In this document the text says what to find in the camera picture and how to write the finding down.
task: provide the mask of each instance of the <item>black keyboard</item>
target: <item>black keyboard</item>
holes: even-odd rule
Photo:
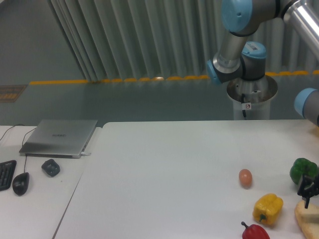
[[[0,163],[0,191],[10,188],[15,166],[15,160]]]

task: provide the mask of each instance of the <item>green bell pepper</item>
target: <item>green bell pepper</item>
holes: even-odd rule
[[[290,169],[290,177],[295,184],[298,184],[303,174],[313,178],[316,177],[318,166],[306,158],[297,158]]]

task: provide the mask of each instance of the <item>computer mouse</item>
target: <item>computer mouse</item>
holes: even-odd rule
[[[29,173],[21,173],[14,178],[12,182],[12,188],[15,194],[18,196],[25,194],[25,192],[28,190],[29,179]]]
[[[41,168],[51,177],[54,177],[60,172],[60,166],[52,159],[45,161]]]

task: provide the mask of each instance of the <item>brown egg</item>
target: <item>brown egg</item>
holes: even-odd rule
[[[248,188],[253,181],[253,175],[248,169],[242,169],[239,172],[239,181],[243,187]]]

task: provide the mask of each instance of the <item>laptop lid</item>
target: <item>laptop lid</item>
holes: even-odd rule
[[[44,119],[19,151],[40,157],[80,158],[97,120]]]

